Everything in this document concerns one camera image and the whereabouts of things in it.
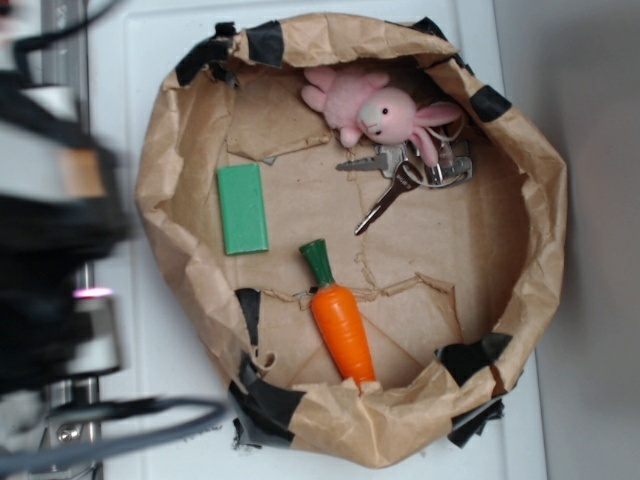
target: green block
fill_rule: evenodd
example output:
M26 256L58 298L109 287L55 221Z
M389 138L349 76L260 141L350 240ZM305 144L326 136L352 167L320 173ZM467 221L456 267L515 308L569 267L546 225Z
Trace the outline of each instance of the green block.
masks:
M218 190L225 253L237 255L269 250L258 164L219 168Z

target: pink bunny keychain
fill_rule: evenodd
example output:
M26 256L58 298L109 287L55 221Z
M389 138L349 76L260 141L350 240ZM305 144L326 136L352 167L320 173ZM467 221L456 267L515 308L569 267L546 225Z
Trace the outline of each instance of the pink bunny keychain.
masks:
M409 140L425 164L435 167L438 152L429 134L443 142L450 141L433 128L452 123L462 115L461 109L450 102L418 109L408 93L386 86L390 79L384 72L336 72L330 67L313 67L305 69L304 75L311 85L303 87L303 100L323 113L331 128L340 130L340 143L345 148L356 145L363 134L381 145Z

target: paper bag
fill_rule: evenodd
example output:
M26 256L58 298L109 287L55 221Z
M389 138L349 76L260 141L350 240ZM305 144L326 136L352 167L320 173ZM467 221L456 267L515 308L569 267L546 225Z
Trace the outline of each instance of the paper bag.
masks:
M300 97L304 67L352 64L389 72L417 102L457 102L474 162L471 181L405 194L357 237L389 180L336 171L373 145L344 149ZM251 162L270 249L227 256L216 170ZM136 202L242 436L384 467L446 434L464 444L500 415L558 306L566 189L558 154L428 19L312 14L218 25L169 73ZM320 237L363 315L379 381L362 392L340 378L309 310L298 247Z

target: orange carrot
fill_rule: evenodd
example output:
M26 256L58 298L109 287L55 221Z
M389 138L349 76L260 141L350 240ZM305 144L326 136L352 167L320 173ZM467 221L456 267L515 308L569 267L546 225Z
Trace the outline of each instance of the orange carrot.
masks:
M319 289L311 300L311 311L331 357L343 378L352 377L358 386L375 381L371 353L356 299L333 279L324 239L300 247Z

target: black cable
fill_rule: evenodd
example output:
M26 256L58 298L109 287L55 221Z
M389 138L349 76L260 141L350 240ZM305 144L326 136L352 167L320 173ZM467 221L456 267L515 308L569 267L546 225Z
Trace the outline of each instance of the black cable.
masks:
M100 404L96 405L96 410L98 411L105 408ZM135 414L158 413L177 407L204 407L211 409L211 411L194 420L179 425L152 432L145 432L131 437L100 440L95 443L78 443L38 452L0 455L0 478L19 472L47 468L51 465L56 465L58 468L64 469L72 465L96 462L114 455L129 453L134 450L179 440L189 435L200 433L218 424L226 411L225 406L221 402L196 398L136 400L117 405L118 408L114 409L116 418L131 417ZM125 414L127 405L130 406L131 411Z
M44 33L35 37L22 38L13 44L13 58L16 63L16 69L22 76L23 82L27 85L31 84L31 71L29 70L29 62L27 56L31 52L44 50L53 43L70 37L82 30L85 30L93 22L104 16L121 0L111 0L101 10L91 17L87 17L75 25L70 25L56 32Z

